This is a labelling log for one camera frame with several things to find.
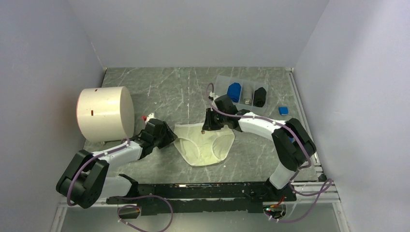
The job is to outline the cream yellow underwear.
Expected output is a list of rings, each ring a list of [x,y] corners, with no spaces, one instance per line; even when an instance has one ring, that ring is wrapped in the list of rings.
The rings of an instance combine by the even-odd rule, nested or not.
[[[174,146],[187,164],[194,167],[214,165],[224,161],[234,143],[229,128],[202,131],[202,124],[175,125]]]

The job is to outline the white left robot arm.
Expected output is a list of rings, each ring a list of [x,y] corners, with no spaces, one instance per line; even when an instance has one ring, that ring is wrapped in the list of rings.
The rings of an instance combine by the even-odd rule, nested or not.
[[[56,184],[56,191],[65,196],[69,206],[87,209],[100,198],[117,198],[126,203],[140,197],[139,183],[133,178],[108,173],[124,164],[135,162],[162,149],[177,139],[165,121],[148,119],[145,128],[121,144],[96,152],[79,150]]]

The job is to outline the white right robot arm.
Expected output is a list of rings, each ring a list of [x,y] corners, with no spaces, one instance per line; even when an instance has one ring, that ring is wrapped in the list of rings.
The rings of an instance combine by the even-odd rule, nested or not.
[[[249,110],[238,110],[227,95],[208,96],[202,131],[217,131],[228,127],[238,132],[252,133],[274,143],[279,164],[267,180],[266,195],[276,201],[284,195],[284,188],[301,169],[310,167],[311,157],[317,148],[301,122],[296,118],[287,121],[259,116]]]

